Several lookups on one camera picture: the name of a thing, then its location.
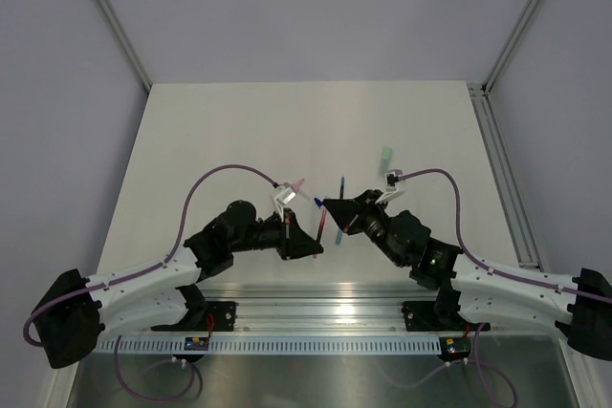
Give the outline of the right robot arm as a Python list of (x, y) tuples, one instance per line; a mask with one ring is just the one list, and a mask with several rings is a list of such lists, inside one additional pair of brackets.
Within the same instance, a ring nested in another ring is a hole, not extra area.
[(364, 234), (393, 265), (437, 293), (433, 313), (448, 330), (464, 325), (558, 335), (590, 357), (611, 358), (611, 285), (596, 270), (577, 276), (528, 271), (470, 255), (432, 237), (410, 211), (386, 212), (379, 190), (322, 202), (345, 235)]

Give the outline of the green highlighter pen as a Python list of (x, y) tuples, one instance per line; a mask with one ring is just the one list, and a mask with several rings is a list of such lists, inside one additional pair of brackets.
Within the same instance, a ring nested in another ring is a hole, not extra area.
[(390, 147), (385, 146), (381, 152), (379, 175), (381, 177), (390, 169), (390, 163), (392, 160), (393, 150)]

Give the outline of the red gel pen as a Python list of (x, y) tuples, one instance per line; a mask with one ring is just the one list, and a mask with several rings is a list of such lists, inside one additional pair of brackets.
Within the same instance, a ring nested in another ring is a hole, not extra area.
[(324, 228), (325, 228), (327, 209), (324, 206), (321, 206), (320, 210), (321, 210), (321, 213), (320, 213), (319, 223), (317, 225), (316, 242), (322, 247), (321, 239), (322, 239), (322, 235), (323, 235)]

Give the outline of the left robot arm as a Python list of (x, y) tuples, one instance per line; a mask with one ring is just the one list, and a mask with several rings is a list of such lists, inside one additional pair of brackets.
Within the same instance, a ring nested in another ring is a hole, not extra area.
[(105, 275), (84, 276), (76, 268), (59, 274), (30, 325), (54, 369), (79, 362), (98, 344), (123, 334), (194, 330), (205, 322), (208, 308), (198, 283), (231, 268), (235, 253), (266, 249), (284, 261), (323, 251), (290, 208), (261, 219), (253, 204), (234, 201), (170, 259)]

